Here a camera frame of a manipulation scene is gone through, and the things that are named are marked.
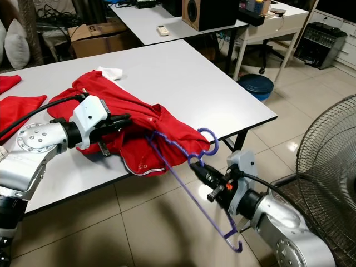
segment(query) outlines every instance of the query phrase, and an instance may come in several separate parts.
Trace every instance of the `cardboard box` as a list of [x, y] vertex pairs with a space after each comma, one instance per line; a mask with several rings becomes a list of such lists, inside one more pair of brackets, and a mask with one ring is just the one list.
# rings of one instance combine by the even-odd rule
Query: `cardboard box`
[[69, 28], [72, 47], [77, 58], [135, 48], [140, 41], [120, 22], [80, 25]]

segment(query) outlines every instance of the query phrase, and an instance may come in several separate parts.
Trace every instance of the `purple hanger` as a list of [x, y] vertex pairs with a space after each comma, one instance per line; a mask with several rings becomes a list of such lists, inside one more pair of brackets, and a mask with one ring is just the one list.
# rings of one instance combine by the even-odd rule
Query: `purple hanger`
[[189, 154], [181, 145], [179, 145], [176, 141], [171, 141], [167, 138], [166, 135], [164, 135], [161, 132], [157, 132], [154, 131], [152, 136], [150, 138], [148, 138], [146, 136], [146, 139], [148, 140], [148, 142], [151, 144], [151, 146], [153, 147], [153, 149], [156, 151], [156, 153], [159, 155], [159, 157], [163, 160], [163, 162], [166, 164], [166, 166], [168, 167], [168, 169], [171, 171], [171, 173], [174, 175], [174, 177], [177, 179], [177, 181], [180, 183], [180, 185], [183, 187], [183, 189], [187, 192], [187, 194], [190, 196], [190, 198], [194, 201], [194, 203], [198, 206], [198, 208], [201, 210], [201, 212], [205, 215], [205, 217], [210, 221], [210, 223], [212, 224], [212, 226], [216, 229], [216, 231], [218, 231], [218, 233], [220, 234], [220, 236], [227, 242], [227, 244], [229, 245], [229, 247], [236, 253], [240, 253], [243, 250], [243, 245], [242, 242], [239, 241], [238, 244], [239, 246], [236, 248], [231, 241], [228, 239], [229, 237], [231, 237], [232, 235], [238, 233], [239, 231], [236, 228], [236, 224], [233, 221], [233, 219], [231, 218], [230, 214], [225, 210], [226, 216], [228, 217], [229, 223], [231, 225], [231, 230], [224, 234], [223, 231], [218, 227], [218, 225], [213, 221], [213, 219], [209, 216], [209, 214], [204, 210], [204, 208], [200, 205], [200, 203], [197, 201], [197, 199], [194, 197], [194, 195], [190, 192], [190, 190], [188, 189], [188, 187], [186, 187], [186, 185], [183, 183], [183, 181], [179, 178], [178, 174], [173, 170], [172, 166], [168, 163], [168, 161], [163, 157], [162, 153], [158, 150], [158, 148], [153, 144], [152, 140], [154, 135], [159, 135], [161, 136], [168, 144], [174, 145], [175, 147], [177, 147], [188, 159], [188, 164], [190, 164], [190, 160], [193, 157], [198, 158], [201, 166], [204, 166], [204, 162], [202, 160], [202, 157], [204, 155], [214, 155], [217, 153], [218, 149], [219, 149], [219, 141], [217, 139], [217, 137], [215, 136], [215, 134], [207, 129], [207, 128], [201, 128], [198, 129], [198, 132], [208, 132], [210, 133], [213, 138], [214, 138], [214, 143], [215, 143], [215, 147], [212, 151], [208, 152], [203, 150], [201, 153], [196, 154], [196, 153], [192, 153]]

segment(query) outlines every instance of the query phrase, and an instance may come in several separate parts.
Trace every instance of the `red shirt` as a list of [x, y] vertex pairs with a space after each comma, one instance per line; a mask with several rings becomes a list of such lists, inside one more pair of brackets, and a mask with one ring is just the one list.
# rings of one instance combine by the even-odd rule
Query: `red shirt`
[[[85, 89], [90, 95], [105, 100], [112, 115], [131, 114], [133, 124], [120, 132], [105, 136], [103, 139], [111, 153], [119, 153], [127, 168], [136, 175], [159, 175], [166, 172], [165, 164], [158, 157], [145, 135], [151, 136], [152, 131], [165, 134], [168, 139], [176, 141], [188, 153], [200, 153], [209, 149], [209, 142], [190, 126], [178, 121], [163, 106], [149, 105], [129, 94], [118, 85], [102, 76], [100, 71], [92, 71], [82, 75], [73, 83], [73, 88], [50, 100], [55, 100], [83, 93]], [[73, 114], [78, 102], [71, 100], [48, 109], [55, 118], [64, 117], [66, 121]], [[162, 137], [155, 136], [154, 144], [172, 165], [186, 161], [185, 156], [177, 148], [167, 144]], [[99, 152], [98, 144], [92, 144], [83, 150], [84, 154]]]

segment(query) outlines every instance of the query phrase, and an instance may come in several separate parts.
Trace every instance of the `white pillow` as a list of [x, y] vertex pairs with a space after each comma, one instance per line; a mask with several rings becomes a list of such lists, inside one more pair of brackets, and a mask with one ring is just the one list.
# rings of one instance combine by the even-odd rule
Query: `white pillow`
[[29, 62], [29, 46], [26, 40], [26, 32], [16, 19], [11, 22], [7, 30], [5, 52], [15, 70], [24, 68]]
[[4, 56], [4, 43], [5, 43], [6, 30], [2, 22], [0, 21], [0, 65]]

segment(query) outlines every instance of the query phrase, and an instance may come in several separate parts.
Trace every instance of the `speaker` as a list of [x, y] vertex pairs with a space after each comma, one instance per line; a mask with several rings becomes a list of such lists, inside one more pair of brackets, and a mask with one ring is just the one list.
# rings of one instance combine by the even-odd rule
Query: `speaker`
[[183, 0], [183, 21], [197, 31], [234, 25], [239, 0]]
[[183, 0], [163, 0], [162, 6], [175, 17], [182, 16]]

